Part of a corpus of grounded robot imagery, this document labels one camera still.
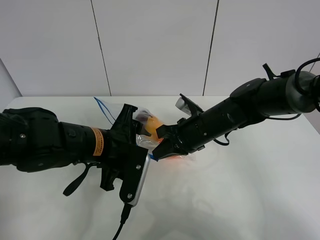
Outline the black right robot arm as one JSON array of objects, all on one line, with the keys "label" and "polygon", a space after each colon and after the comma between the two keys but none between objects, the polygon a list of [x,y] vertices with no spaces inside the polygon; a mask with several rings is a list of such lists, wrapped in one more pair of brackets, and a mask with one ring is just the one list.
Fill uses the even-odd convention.
[{"label": "black right robot arm", "polygon": [[208,110],[192,104],[191,117],[157,128],[162,142],[152,155],[157,160],[188,155],[236,129],[261,123],[271,116],[310,113],[319,109],[319,103],[320,77],[310,72],[302,71],[298,78],[256,78]]}]

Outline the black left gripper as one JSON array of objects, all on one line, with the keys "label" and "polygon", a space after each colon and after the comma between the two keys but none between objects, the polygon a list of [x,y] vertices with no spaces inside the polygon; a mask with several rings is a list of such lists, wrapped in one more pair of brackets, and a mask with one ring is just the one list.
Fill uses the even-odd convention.
[{"label": "black left gripper", "polygon": [[106,162],[101,172],[100,187],[105,191],[114,189],[114,181],[119,178],[123,181],[124,171],[129,162],[137,157],[143,161],[148,150],[136,143],[136,135],[152,135],[145,129],[144,124],[133,120],[133,113],[138,108],[124,104],[119,116],[111,129],[106,131],[109,146],[107,147]]}]

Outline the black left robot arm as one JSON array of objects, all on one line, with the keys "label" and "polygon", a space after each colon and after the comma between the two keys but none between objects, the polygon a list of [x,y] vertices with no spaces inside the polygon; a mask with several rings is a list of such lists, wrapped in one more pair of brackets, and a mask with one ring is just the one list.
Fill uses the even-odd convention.
[{"label": "black left robot arm", "polygon": [[59,121],[40,107],[5,109],[0,115],[0,163],[34,173],[85,164],[101,169],[100,187],[114,189],[121,179],[120,199],[135,206],[141,195],[150,157],[136,143],[142,124],[135,106],[125,104],[110,129]]}]

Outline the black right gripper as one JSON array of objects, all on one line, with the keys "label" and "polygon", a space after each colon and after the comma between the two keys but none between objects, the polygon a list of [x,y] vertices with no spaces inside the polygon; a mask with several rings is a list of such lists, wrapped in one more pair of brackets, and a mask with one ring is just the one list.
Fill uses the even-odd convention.
[{"label": "black right gripper", "polygon": [[180,119],[174,125],[163,124],[158,127],[157,137],[163,140],[152,151],[152,155],[156,160],[180,156],[183,151],[177,145],[188,153],[194,153],[239,126],[240,105],[225,99],[199,115]]}]

